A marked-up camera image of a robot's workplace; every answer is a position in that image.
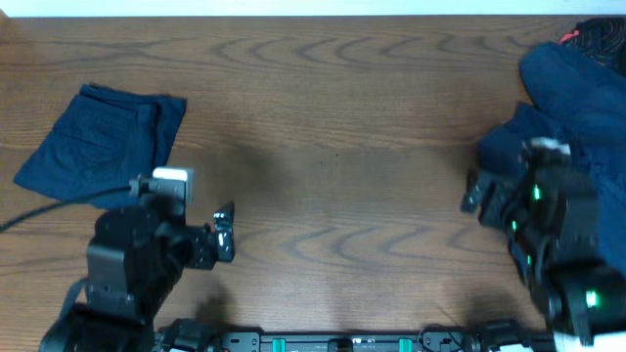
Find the dark blue shorts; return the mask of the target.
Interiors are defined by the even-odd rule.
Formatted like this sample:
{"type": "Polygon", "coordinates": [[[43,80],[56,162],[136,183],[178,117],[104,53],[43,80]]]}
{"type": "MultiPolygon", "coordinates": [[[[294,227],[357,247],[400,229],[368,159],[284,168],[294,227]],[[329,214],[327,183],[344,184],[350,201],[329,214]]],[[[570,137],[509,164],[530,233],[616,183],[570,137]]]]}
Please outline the dark blue shorts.
{"type": "Polygon", "coordinates": [[[167,163],[186,109],[184,98],[85,84],[14,182],[57,200],[126,187],[167,163]]]}

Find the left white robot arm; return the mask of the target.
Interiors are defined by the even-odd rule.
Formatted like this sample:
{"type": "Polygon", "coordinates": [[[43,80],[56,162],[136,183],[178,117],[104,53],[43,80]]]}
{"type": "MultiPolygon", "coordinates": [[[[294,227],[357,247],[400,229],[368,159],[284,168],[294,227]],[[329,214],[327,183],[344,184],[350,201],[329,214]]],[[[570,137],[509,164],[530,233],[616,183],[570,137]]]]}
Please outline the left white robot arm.
{"type": "Polygon", "coordinates": [[[40,350],[221,350],[218,332],[201,323],[177,319],[156,330],[154,320],[185,269],[233,261],[234,217],[232,202],[201,227],[155,204],[103,214],[87,246],[88,273],[70,287],[40,350]]]}

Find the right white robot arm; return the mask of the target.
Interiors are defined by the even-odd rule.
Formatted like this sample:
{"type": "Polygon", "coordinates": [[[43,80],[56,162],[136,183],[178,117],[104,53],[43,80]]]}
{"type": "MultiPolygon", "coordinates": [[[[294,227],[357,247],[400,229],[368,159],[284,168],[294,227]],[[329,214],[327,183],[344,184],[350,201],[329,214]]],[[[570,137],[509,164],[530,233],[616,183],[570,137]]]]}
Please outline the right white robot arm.
{"type": "Polygon", "coordinates": [[[473,169],[461,203],[507,237],[519,278],[547,325],[584,347],[625,327],[625,278],[598,253],[600,201],[570,165],[530,168],[516,181],[473,169]]]}

